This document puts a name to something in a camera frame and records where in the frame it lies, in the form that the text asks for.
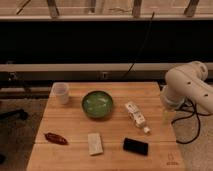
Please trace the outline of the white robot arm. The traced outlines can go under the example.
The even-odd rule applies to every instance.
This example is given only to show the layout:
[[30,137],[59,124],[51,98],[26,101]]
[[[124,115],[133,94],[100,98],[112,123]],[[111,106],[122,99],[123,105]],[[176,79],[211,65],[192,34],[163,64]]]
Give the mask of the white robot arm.
[[178,109],[186,98],[213,114],[213,87],[205,83],[207,66],[200,61],[171,68],[165,74],[166,85],[160,100],[167,111]]

